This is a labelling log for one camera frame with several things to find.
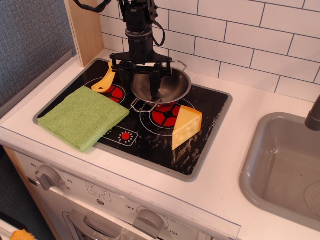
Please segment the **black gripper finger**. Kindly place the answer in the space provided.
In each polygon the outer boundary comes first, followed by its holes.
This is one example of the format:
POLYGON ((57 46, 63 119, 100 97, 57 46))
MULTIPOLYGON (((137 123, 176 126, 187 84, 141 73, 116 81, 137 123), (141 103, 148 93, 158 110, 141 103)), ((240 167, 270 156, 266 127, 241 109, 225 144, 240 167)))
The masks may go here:
POLYGON ((119 68, 118 74, 125 89, 131 89, 135 73, 131 69, 119 68))
POLYGON ((158 91, 161 87, 162 73, 160 71, 153 71, 150 74, 150 93, 153 98, 158 95, 158 91))

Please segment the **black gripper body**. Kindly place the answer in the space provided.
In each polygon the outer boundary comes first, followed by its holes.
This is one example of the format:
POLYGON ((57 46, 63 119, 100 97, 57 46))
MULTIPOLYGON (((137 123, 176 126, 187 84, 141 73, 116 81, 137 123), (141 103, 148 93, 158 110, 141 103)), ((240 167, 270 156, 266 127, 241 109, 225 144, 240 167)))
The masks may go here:
POLYGON ((171 57, 160 55, 154 51, 154 36, 152 31, 126 31, 129 51, 110 55, 112 71, 121 70, 137 74, 159 73, 160 76, 172 74, 171 57))

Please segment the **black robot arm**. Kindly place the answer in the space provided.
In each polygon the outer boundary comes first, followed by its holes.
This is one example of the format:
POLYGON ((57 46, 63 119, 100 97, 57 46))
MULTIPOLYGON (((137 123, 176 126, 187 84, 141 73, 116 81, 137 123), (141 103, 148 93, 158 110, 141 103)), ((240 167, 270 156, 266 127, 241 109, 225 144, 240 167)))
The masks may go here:
POLYGON ((126 23, 129 51, 110 55, 112 70, 126 82, 131 80, 130 75, 149 75, 150 94, 156 97, 162 78, 172 74, 172 58, 154 51, 154 45, 162 46, 166 39, 163 32, 162 41, 158 43, 153 34, 153 25, 160 26, 156 21, 158 6, 153 0, 121 0, 119 5, 126 23))

